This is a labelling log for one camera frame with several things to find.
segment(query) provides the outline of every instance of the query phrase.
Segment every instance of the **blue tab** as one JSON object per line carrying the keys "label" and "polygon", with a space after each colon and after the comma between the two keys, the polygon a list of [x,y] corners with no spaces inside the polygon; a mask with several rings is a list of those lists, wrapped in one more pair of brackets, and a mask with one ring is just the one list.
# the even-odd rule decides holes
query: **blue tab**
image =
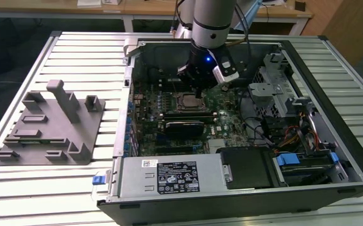
{"label": "blue tab", "polygon": [[104,185],[104,184],[106,184],[106,176],[92,177],[92,185]]}
{"label": "blue tab", "polygon": [[283,165],[284,165],[284,161],[283,161],[283,159],[282,159],[280,156],[276,157],[276,161],[278,161],[278,165],[279,165],[279,166],[283,166]]}
{"label": "blue tab", "polygon": [[335,152],[331,152],[330,155],[331,155],[334,163],[338,163],[339,162],[338,154]]}
{"label": "blue tab", "polygon": [[295,153],[280,154],[279,157],[283,159],[286,165],[300,164],[299,157]]}

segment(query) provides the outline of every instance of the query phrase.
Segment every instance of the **cable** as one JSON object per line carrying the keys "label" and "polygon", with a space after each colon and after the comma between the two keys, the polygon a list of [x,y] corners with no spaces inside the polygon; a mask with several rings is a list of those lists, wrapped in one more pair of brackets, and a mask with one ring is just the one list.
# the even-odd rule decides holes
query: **cable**
{"label": "cable", "polygon": [[171,33],[174,35],[174,38],[175,38],[175,32],[174,32],[174,30],[175,30],[175,18],[176,18],[176,11],[178,11],[178,2],[179,2],[179,0],[176,0],[176,3],[175,3],[174,20],[171,22]]}
{"label": "cable", "polygon": [[180,19],[180,12],[179,12],[179,6],[182,5],[183,2],[184,2],[184,0],[182,0],[176,5],[176,14],[178,14],[178,19],[180,21],[182,26],[186,27],[186,23]]}
{"label": "cable", "polygon": [[247,41],[247,47],[248,47],[248,60],[251,59],[251,47],[250,47],[250,39],[248,39],[248,34],[250,34],[250,26],[248,26],[248,22],[246,20],[246,17],[244,17],[244,13],[243,13],[243,10],[239,6],[239,4],[236,4],[236,7],[238,7],[238,10],[240,11],[242,13],[242,18],[244,18],[243,22],[246,24],[246,41]]}
{"label": "cable", "polygon": [[240,16],[242,9],[240,9],[240,11],[239,11],[239,9],[240,9],[240,7],[239,7],[239,5],[236,4],[236,6],[235,6],[235,13],[236,13],[236,16],[238,16],[238,18],[239,18],[239,20],[240,20],[240,24],[242,24],[242,26],[243,26],[244,38],[240,39],[240,40],[236,40],[236,41],[234,41],[234,42],[231,42],[231,43],[228,43],[228,44],[226,45],[227,47],[231,47],[231,46],[234,46],[234,45],[240,44],[242,42],[244,42],[244,41],[247,40],[247,37],[248,37],[248,28],[246,27],[247,21],[246,21],[246,18],[244,18],[244,14],[243,14],[243,13],[242,13],[243,16]]}
{"label": "cable", "polygon": [[268,13],[268,6],[262,3],[263,6],[267,8],[267,23],[270,22],[270,13]]}

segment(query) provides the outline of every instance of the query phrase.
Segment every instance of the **slotted aluminum table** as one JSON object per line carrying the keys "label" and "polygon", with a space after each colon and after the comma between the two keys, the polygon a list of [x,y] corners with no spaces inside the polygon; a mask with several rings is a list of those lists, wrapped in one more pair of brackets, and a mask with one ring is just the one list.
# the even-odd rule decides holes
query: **slotted aluminum table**
{"label": "slotted aluminum table", "polygon": [[[27,91],[42,91],[50,79],[62,79],[78,98],[106,99],[94,162],[87,166],[0,166],[0,225],[116,225],[91,197],[92,176],[111,168],[116,137],[118,103],[122,98],[124,45],[138,38],[171,38],[163,33],[56,32],[0,121],[0,147],[24,106]],[[318,37],[251,36],[256,40],[287,39],[299,52],[320,86],[363,145],[363,79],[332,45]],[[306,90],[298,81],[302,93]],[[99,186],[104,195],[107,186]],[[172,225],[363,225],[363,197],[350,198],[318,211],[230,218]]]}

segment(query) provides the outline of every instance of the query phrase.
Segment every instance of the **gray carpet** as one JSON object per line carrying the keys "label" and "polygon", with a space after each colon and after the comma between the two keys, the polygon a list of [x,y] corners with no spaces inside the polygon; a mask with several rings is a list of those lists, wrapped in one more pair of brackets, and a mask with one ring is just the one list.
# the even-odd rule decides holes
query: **gray carpet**
{"label": "gray carpet", "polygon": [[[14,25],[20,35],[22,42],[18,46],[8,48],[15,61],[15,68],[0,74],[0,81],[22,82],[28,74],[32,64],[42,51],[51,31],[78,31],[78,32],[123,32],[122,20],[72,20],[72,19],[12,19]],[[134,21],[135,32],[168,32],[171,21]],[[359,74],[363,76],[363,60],[356,66]],[[18,92],[19,84],[0,83],[0,119],[7,107]]]}

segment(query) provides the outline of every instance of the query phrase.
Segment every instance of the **warning label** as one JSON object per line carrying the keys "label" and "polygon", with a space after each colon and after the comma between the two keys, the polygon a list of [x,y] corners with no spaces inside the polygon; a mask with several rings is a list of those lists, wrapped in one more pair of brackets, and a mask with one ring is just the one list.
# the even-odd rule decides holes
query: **warning label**
{"label": "warning label", "polygon": [[158,163],[158,193],[199,192],[199,174],[195,161]]}

